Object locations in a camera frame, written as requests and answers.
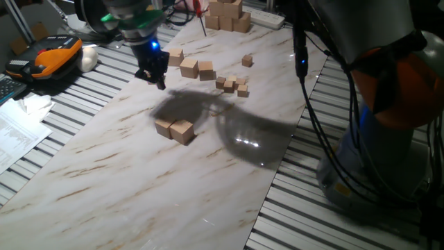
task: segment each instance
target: white marble surface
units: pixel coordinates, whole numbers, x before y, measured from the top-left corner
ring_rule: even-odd
[[[168,48],[247,78],[248,98],[180,77],[131,81],[0,210],[0,249],[242,249],[305,102],[290,29],[208,31],[195,19]],[[311,90],[325,56],[309,45]],[[251,68],[241,66],[253,55]],[[154,117],[195,124],[187,146]]]

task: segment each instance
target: paper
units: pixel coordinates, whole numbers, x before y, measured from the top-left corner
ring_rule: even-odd
[[[51,101],[49,95],[38,96],[33,95],[23,100],[26,113],[35,121],[43,121],[49,111],[54,107],[55,103]]]
[[[13,99],[0,106],[0,174],[52,131],[28,116]]]

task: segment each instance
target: wooden cube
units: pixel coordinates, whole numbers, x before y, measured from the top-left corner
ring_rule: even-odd
[[[247,85],[239,85],[237,88],[237,96],[238,97],[248,97],[248,86]]]
[[[242,66],[251,67],[253,65],[253,57],[249,55],[244,55],[242,58]]]
[[[218,77],[216,80],[216,89],[223,90],[223,84],[227,79],[225,77]]]
[[[238,78],[236,79],[236,83],[234,83],[234,89],[237,90],[239,85],[245,85],[246,79],[244,78]]]
[[[242,0],[236,0],[234,3],[223,4],[223,16],[233,19],[239,19],[242,16]]]
[[[199,62],[199,74],[201,81],[214,80],[213,62]]]
[[[227,78],[227,81],[232,81],[234,84],[236,83],[237,77],[236,76],[229,76]]]
[[[223,84],[223,91],[225,93],[234,93],[234,83],[232,81],[226,81]]]
[[[174,118],[162,118],[155,120],[155,130],[159,135],[163,135],[164,137],[171,139],[171,125],[176,120]]]
[[[197,78],[199,75],[197,60],[185,58],[180,64],[180,73],[182,74],[182,77]]]
[[[185,145],[194,137],[194,128],[191,122],[180,120],[170,126],[171,137]]]
[[[233,19],[233,31],[247,33],[251,25],[251,14],[243,12],[240,19]]]
[[[219,17],[213,17],[211,16],[210,11],[207,11],[205,13],[205,28],[210,28],[214,30],[219,30]]]
[[[210,0],[211,16],[222,17],[223,16],[223,2],[217,0]]]
[[[179,67],[183,61],[183,49],[170,49],[168,66]]]
[[[233,31],[233,19],[229,17],[219,17],[219,28],[223,31]]]

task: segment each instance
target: red screwdriver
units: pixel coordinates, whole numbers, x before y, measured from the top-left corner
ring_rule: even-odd
[[[199,17],[200,23],[202,24],[203,34],[205,36],[207,36],[207,33],[205,32],[205,27],[203,26],[202,10],[200,9],[200,1],[199,0],[193,0],[193,8],[196,11],[196,16]]]

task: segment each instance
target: power strip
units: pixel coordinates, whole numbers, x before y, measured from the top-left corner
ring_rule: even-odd
[[[274,30],[278,30],[283,25],[285,20],[285,18],[281,16],[256,10],[247,6],[243,6],[242,10],[251,14],[252,23],[265,26],[266,28],[272,28]]]

